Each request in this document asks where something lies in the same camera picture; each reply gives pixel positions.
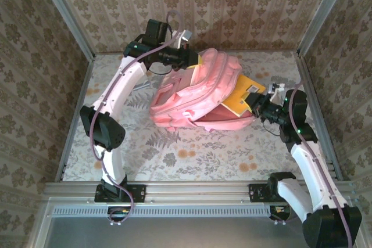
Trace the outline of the yellow paperback book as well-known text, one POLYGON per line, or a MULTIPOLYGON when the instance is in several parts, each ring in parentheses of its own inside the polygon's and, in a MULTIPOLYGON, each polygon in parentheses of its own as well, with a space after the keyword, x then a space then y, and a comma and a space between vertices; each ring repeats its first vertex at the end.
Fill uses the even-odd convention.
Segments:
POLYGON ((245 99, 250 93, 262 94, 266 88, 247 76, 240 74, 234 90, 225 99, 222 105, 238 117, 242 117, 247 111, 251 112, 245 99))

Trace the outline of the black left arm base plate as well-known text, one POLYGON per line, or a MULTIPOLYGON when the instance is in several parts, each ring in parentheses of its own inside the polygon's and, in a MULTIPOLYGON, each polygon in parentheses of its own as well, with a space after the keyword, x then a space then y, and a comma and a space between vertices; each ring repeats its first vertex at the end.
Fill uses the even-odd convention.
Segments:
MULTIPOLYGON (((134 203, 145 201, 145 185, 127 185, 127 191, 131 195, 134 203)), ((113 185, 98 185, 95 191, 94 202, 96 203, 129 203, 130 197, 122 189, 113 185)))

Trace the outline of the grey metal shelf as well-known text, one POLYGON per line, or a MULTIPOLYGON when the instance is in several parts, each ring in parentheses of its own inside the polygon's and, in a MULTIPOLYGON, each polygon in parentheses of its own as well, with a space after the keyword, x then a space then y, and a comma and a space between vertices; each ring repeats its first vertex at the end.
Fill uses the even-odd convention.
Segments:
POLYGON ((268 218, 54 218, 45 248, 308 248, 301 223, 268 218))

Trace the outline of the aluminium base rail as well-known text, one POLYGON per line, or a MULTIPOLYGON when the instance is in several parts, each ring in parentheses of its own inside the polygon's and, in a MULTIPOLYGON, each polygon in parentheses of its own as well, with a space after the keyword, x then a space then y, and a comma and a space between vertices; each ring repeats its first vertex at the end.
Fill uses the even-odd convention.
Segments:
MULTIPOLYGON (((250 184, 263 181, 160 181, 146 185, 143 205, 246 205, 250 184)), ((46 197, 93 204, 98 181, 62 181, 47 183, 46 197)))

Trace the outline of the pink backpack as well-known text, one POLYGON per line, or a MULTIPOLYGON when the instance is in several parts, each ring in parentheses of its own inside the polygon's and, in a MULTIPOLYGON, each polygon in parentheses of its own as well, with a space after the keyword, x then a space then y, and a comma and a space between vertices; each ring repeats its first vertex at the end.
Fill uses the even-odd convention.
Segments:
POLYGON ((250 112, 236 116, 223 106, 233 92, 242 67, 235 56, 214 48, 199 55, 200 65, 165 75, 149 108, 158 127, 202 127, 211 130, 241 130, 254 122, 250 112))

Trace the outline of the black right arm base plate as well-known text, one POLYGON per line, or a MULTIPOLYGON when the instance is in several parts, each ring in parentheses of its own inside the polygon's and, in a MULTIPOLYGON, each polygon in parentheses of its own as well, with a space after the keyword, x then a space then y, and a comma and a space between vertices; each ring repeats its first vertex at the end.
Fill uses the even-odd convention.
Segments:
POLYGON ((269 184, 249 184, 249 198, 252 203, 287 203, 300 201, 307 194, 297 184, 279 181, 276 186, 269 184))

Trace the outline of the aluminium frame post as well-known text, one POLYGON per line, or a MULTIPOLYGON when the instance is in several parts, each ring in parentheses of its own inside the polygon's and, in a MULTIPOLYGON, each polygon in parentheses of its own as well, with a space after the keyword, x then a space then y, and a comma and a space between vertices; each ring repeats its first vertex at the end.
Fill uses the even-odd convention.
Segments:
POLYGON ((305 55, 311 47, 316 35, 320 32, 322 25, 331 13, 331 9, 337 0, 322 0, 319 7, 314 14, 299 46, 297 47, 297 54, 299 56, 305 55))
POLYGON ((74 39, 78 43, 81 51, 89 61, 93 61, 95 54, 89 46, 82 29, 78 25, 77 20, 74 18, 72 10, 69 8, 66 0, 52 0, 65 21, 67 27, 72 33, 74 39))

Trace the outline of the floral tablecloth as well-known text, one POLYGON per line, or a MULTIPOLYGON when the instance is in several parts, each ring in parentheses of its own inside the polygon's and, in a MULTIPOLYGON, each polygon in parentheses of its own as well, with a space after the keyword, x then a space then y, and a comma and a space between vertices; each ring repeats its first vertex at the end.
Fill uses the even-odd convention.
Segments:
MULTIPOLYGON (((230 52, 244 75, 267 87, 299 81, 295 51, 230 52)), ((87 85, 84 104, 91 105, 107 87, 123 55, 98 55, 87 85)), ((119 123, 126 130, 119 151, 130 181, 250 181, 267 180, 273 172, 290 171, 302 179, 300 168, 278 136, 278 126, 255 120, 238 131, 179 128, 168 131, 154 125, 149 105, 163 76, 147 72, 150 86, 132 91, 119 123)), ((63 181, 99 181, 101 162, 92 154, 81 119, 68 156, 63 181)))

